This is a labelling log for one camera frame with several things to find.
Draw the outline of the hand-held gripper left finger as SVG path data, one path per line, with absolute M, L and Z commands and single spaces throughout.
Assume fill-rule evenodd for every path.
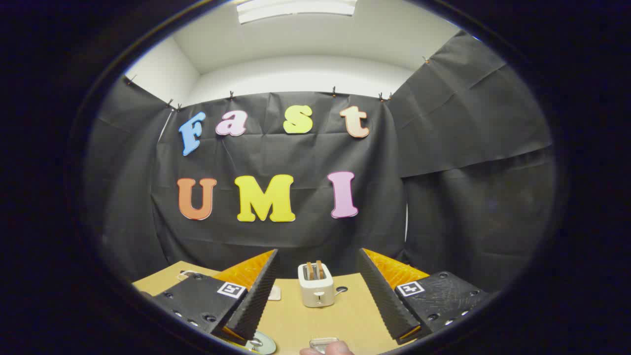
M 223 271 L 178 261 L 140 281 L 140 291 L 183 326 L 237 346 L 252 341 L 274 286 L 278 251 Z

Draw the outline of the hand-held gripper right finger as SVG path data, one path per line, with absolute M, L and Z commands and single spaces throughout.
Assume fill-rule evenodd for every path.
M 367 248 L 359 249 L 357 267 L 399 345 L 459 323 L 489 297 L 451 272 L 426 274 Z

